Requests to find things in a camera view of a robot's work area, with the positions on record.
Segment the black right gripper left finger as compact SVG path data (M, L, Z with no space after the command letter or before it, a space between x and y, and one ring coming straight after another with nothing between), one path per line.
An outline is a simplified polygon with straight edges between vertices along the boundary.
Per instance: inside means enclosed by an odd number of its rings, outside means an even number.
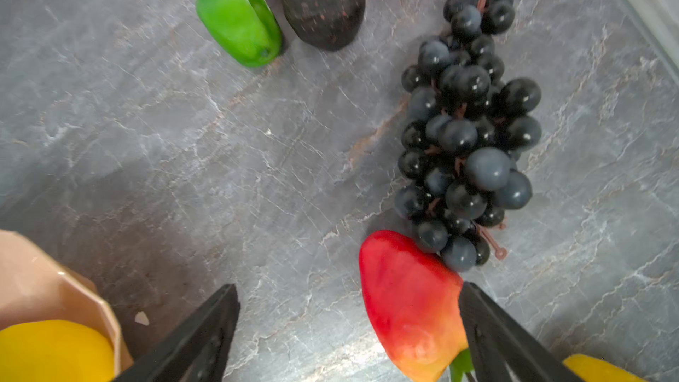
M225 284L116 380L222 380L239 316L237 288Z

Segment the pink scalloped fruit bowl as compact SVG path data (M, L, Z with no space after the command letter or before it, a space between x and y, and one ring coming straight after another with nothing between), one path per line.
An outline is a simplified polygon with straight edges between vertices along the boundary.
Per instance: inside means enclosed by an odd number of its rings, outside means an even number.
M1 232L1 328L66 320L100 332L112 346L114 374L134 364L112 307L97 286L28 238Z

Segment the red yellow fake peach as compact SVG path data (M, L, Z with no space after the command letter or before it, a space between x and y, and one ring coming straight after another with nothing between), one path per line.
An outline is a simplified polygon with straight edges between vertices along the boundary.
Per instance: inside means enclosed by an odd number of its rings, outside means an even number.
M362 298L394 365L413 381L437 381L469 347L459 309L463 279L405 235L380 230L359 252Z

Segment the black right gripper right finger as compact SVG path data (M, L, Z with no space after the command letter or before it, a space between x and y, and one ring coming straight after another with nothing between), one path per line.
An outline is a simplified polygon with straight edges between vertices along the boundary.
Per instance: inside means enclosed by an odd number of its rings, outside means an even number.
M463 284L459 309L477 380L580 380L478 285Z

